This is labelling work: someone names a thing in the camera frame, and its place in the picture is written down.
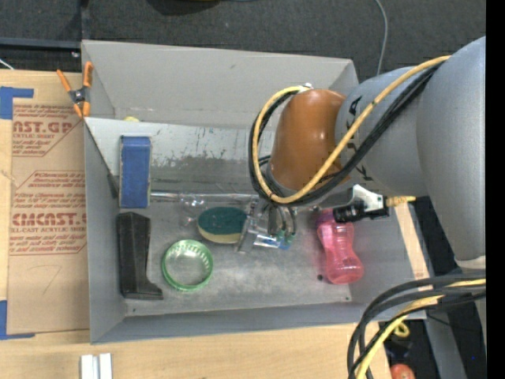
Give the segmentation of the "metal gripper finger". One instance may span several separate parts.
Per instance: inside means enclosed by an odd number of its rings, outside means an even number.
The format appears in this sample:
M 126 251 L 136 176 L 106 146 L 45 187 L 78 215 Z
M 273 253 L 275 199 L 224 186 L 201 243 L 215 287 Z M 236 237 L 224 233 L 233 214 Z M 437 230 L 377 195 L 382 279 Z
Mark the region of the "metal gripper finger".
M 239 253 L 249 253 L 253 250 L 258 235 L 256 219 L 248 216 L 241 231 L 241 236 L 235 247 Z
M 258 234 L 253 241 L 253 245 L 257 247 L 278 249 L 280 242 L 276 236 Z

